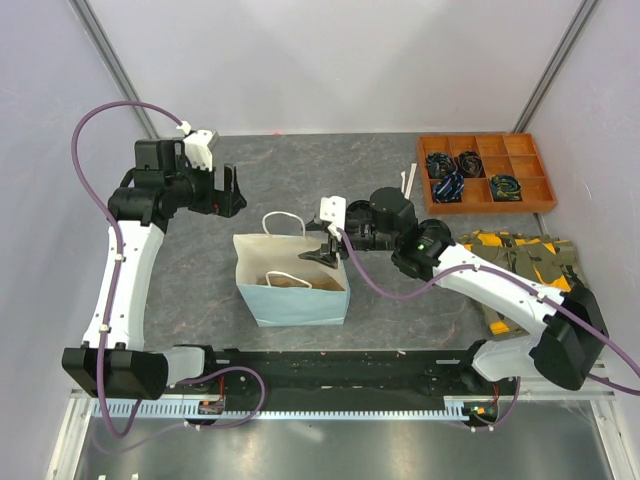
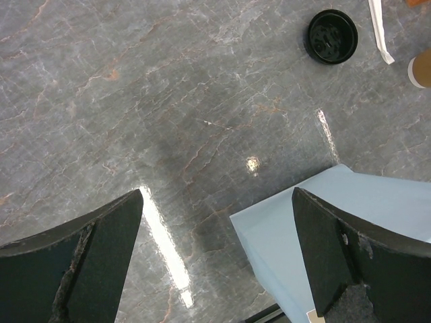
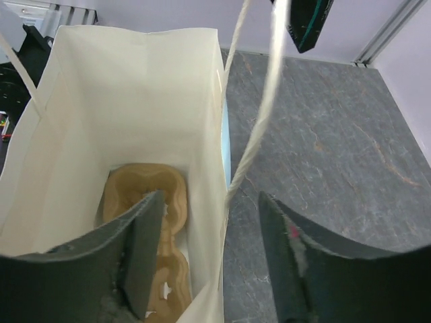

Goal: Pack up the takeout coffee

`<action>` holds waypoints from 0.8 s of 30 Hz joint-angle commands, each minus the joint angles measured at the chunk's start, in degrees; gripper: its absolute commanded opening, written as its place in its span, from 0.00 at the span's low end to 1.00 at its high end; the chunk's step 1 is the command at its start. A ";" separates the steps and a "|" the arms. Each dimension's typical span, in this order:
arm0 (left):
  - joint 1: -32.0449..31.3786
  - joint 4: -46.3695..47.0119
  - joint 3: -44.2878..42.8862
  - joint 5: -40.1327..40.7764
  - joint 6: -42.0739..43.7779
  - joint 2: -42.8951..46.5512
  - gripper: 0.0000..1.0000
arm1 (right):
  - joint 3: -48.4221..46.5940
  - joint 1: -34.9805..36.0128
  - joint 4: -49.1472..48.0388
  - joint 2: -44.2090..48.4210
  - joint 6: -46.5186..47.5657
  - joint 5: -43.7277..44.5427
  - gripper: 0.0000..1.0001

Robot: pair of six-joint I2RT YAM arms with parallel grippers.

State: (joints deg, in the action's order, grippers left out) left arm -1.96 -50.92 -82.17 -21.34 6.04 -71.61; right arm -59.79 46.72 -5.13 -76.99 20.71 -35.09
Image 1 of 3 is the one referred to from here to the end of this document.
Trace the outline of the brown cardboard cup carrier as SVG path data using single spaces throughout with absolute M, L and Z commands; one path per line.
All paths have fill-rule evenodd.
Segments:
M 327 275 L 312 278 L 310 280 L 304 280 L 282 274 L 274 274 L 260 278 L 257 284 L 276 288 L 303 288 L 326 291 L 345 290 L 338 281 Z

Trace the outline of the white and blue paper bag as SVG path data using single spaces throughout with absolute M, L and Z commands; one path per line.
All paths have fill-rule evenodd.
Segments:
M 235 283 L 260 327 L 335 326 L 344 323 L 350 285 L 342 260 L 335 268 L 301 259 L 320 248 L 321 241 L 302 228 L 297 235 L 269 231 L 267 219 L 287 216 L 272 211 L 262 217 L 263 231 L 235 234 Z

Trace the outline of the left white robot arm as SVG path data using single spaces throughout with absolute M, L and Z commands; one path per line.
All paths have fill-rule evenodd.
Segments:
M 138 140 L 135 165 L 110 196 L 116 220 L 94 316 L 78 347 L 65 348 L 61 364 L 89 395 L 156 400 L 185 379 L 198 393 L 219 382 L 207 348 L 182 345 L 164 352 L 144 348 L 143 322 L 151 273 L 169 221 L 180 209 L 225 218 L 245 208 L 237 172 L 223 168 L 215 186 L 215 133 L 192 131 L 183 139 Z

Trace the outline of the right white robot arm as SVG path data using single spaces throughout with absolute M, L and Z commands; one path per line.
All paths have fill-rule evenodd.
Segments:
M 506 316 L 523 334 L 474 344 L 471 360 L 458 368 L 467 392 L 483 392 L 507 377 L 540 374 L 552 384 L 578 391 L 608 337 L 594 294 L 581 285 L 570 291 L 523 278 L 498 267 L 453 240 L 437 219 L 421 221 L 397 187 L 374 191 L 366 201 L 324 197 L 303 232 L 322 231 L 326 242 L 302 254 L 335 268 L 358 251 L 388 251 L 404 275 L 465 295 Z

